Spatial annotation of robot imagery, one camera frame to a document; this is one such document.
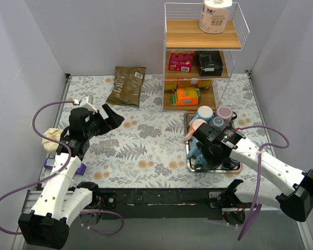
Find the blue mug yellow inside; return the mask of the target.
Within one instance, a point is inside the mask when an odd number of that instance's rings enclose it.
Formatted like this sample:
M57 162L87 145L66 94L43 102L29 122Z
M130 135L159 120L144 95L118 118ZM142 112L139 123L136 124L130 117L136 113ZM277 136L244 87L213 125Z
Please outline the blue mug yellow inside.
M196 138L193 139L191 146L190 146L190 150L187 153L187 158L193 159L195 161L195 164L197 165L205 165L207 161L205 157L203 156L201 149L197 146L198 142L199 141Z

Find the pink mug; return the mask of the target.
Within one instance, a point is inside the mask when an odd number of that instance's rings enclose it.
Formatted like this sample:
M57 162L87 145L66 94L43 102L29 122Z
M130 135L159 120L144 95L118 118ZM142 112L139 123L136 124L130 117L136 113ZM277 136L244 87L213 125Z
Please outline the pink mug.
M192 122L192 124L190 125L189 131L186 134L186 136L184 137L184 141L188 141L192 138L193 133L202 125L202 124L207 124L206 121L204 121L203 119L196 119Z

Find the light blue mug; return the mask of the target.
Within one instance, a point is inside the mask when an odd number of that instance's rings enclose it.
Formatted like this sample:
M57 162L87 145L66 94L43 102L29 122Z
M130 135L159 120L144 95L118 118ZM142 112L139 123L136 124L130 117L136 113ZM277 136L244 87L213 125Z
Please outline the light blue mug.
M194 116L195 119L202 119L209 123L213 119L214 113L213 109L209 106L200 106L197 111L196 115Z

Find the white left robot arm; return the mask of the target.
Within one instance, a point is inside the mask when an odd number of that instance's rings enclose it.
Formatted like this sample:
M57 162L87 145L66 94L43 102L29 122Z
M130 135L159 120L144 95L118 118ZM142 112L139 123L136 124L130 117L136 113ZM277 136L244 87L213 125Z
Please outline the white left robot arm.
M85 207L96 208L100 204L100 195L95 192L98 185L92 182L78 185L69 199L65 196L90 146L90 139L118 128L124 121L124 117L107 104L102 108L108 115L106 119L89 104L71 110L69 125L61 134L62 144L56 150L50 179L31 210L19 217L18 224L26 243L62 249L75 218Z

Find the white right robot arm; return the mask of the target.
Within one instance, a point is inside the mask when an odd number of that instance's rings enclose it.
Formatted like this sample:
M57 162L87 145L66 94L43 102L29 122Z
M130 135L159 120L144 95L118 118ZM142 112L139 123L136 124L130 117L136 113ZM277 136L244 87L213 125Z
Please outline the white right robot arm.
M252 202L279 208L296 221L306 221L313 209L312 169L304 172L278 160L232 127L218 132L203 123L193 136L210 166L233 159L267 179L258 192L254 183L236 179L214 199L215 205L237 207Z

